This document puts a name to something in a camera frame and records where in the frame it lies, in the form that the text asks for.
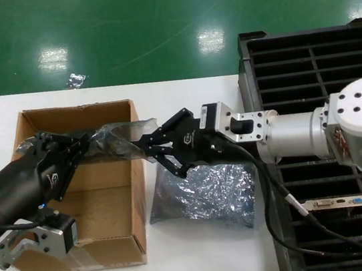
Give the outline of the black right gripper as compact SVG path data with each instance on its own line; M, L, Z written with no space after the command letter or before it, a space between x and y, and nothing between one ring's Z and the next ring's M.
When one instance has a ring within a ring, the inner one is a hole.
M181 179L195 166L248 162L230 146L232 141L218 132L201 130L199 124L200 120L195 119L191 111L182 108L154 132L143 134L139 140L140 149ZM170 142L172 147L160 146Z

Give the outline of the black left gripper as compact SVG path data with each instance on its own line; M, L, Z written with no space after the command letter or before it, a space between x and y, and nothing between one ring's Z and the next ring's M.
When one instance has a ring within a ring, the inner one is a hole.
M0 171L0 232L33 216L52 200L62 200L89 148L86 131L35 134L36 147Z

